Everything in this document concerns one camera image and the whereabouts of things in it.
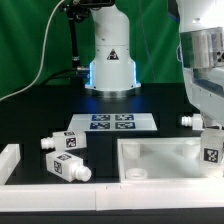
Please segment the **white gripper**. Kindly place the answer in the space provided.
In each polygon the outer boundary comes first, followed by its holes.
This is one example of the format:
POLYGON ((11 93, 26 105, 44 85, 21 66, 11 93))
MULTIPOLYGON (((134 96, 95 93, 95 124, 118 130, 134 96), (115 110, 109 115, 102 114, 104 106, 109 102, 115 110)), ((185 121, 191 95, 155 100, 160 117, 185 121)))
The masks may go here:
POLYGON ((224 127, 224 67, 199 72, 202 79, 195 78, 193 69, 183 69, 188 100, 200 111, 207 127, 224 127))

